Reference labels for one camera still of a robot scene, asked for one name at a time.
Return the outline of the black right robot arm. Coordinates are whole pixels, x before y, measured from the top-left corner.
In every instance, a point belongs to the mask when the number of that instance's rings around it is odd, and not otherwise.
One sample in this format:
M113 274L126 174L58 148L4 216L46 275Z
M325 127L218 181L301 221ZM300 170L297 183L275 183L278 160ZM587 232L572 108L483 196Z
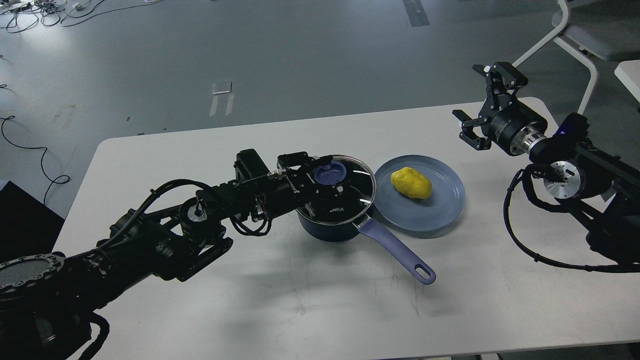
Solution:
M552 267L638 273L639 171L594 146L587 118L577 112L546 136L546 119L517 98L529 81L511 63L474 64L473 70L486 82L486 98L475 118L461 109L452 112L461 123L460 139L476 151L497 145L510 157L527 155L530 161L515 173L503 201L503 221L512 241L535 262ZM612 264L570 264L526 247L510 220L512 194L519 185L535 207L576 219L587 230L590 250Z

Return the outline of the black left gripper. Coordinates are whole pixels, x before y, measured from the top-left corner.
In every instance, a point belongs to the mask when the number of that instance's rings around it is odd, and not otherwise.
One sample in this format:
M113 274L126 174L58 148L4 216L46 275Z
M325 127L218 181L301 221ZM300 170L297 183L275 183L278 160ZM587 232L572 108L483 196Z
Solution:
M345 211L342 186L318 186L311 173L333 160L333 155L310 156L307 152L278 156L277 169L266 175L261 185L262 210L268 219L276 219L305 206L309 214Z

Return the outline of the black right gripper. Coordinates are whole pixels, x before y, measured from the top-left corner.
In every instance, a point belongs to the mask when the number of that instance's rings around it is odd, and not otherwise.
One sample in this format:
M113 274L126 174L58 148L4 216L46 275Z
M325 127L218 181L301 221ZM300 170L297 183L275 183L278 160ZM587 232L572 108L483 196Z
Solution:
M460 139L476 151L489 150L493 142L510 157L526 153L525 138L531 133L543 135L548 126L544 117L517 100L517 92L530 80L509 62L474 64L472 68L485 79L486 99L474 119L461 109L452 110L461 123ZM474 128L488 125L489 137L475 133Z

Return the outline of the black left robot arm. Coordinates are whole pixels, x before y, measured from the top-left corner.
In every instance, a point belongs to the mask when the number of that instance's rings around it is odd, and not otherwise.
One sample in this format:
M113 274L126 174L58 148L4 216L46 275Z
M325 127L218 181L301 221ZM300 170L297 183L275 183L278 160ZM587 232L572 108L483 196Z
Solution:
M108 321L96 313L151 275L186 281L233 246L223 221L243 236L267 235L274 219L307 203L335 198L323 184L337 155L278 157L268 170L254 149L234 162L235 178L217 186L170 180L110 227L110 236L78 255L61 251L1 257L1 358L64 360L83 348L90 360L105 343Z

